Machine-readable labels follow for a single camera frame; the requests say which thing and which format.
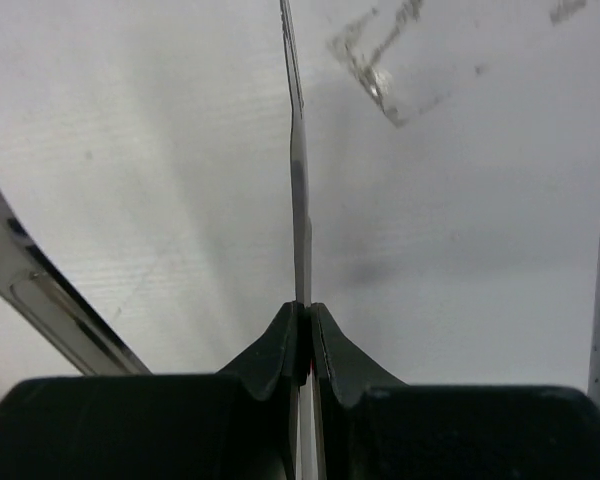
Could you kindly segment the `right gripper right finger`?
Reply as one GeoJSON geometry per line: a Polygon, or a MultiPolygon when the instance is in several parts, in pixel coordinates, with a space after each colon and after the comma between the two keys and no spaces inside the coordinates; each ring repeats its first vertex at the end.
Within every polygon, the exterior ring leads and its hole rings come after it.
{"type": "Polygon", "coordinates": [[[407,386],[352,342],[324,304],[310,307],[310,320],[314,370],[339,405],[354,407],[368,389],[407,386]]]}

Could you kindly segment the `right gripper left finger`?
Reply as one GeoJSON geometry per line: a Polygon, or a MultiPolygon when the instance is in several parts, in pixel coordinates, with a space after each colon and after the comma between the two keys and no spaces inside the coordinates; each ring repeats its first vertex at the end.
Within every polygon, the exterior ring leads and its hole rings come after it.
{"type": "Polygon", "coordinates": [[[268,400],[281,380],[296,378],[299,311],[296,302],[284,303],[264,333],[217,374],[237,378],[256,401],[268,400]]]}

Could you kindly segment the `metal tongs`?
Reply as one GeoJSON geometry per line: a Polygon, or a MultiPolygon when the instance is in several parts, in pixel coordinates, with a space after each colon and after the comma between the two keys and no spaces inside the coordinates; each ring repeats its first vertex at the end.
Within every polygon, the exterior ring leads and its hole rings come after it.
{"type": "Polygon", "coordinates": [[[299,311],[296,378],[266,401],[214,374],[151,373],[58,270],[0,190],[0,296],[79,370],[15,386],[0,403],[0,479],[291,479],[298,388],[309,367],[311,223],[303,99],[287,2],[290,185],[299,311]]]}

